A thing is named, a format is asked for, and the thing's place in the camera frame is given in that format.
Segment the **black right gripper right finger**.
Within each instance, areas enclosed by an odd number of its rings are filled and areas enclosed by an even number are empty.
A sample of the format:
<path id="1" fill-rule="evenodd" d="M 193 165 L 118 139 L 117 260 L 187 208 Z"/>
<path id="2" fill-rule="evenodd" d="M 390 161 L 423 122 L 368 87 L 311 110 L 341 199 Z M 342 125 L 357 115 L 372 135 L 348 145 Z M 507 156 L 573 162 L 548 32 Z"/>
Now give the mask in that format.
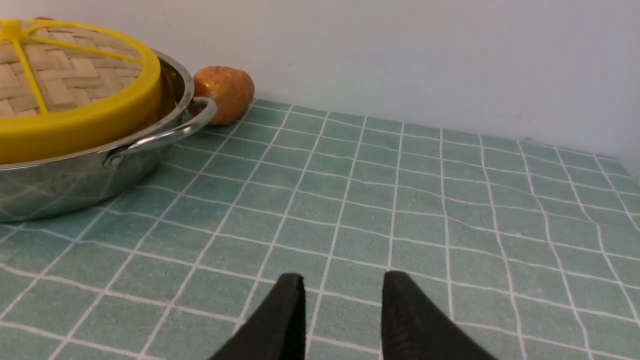
<path id="1" fill-rule="evenodd" d="M 494 360 L 430 300 L 409 274 L 384 274 L 381 350 L 385 360 Z"/>

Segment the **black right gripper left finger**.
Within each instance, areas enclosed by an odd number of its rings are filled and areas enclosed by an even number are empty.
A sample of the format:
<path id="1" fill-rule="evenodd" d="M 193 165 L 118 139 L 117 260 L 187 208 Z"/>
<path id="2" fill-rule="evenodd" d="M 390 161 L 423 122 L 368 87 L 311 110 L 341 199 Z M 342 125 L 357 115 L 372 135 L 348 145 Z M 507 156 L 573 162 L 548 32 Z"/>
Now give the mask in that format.
<path id="1" fill-rule="evenodd" d="M 296 273 L 280 275 L 270 292 L 212 360 L 304 360 L 306 290 Z"/>

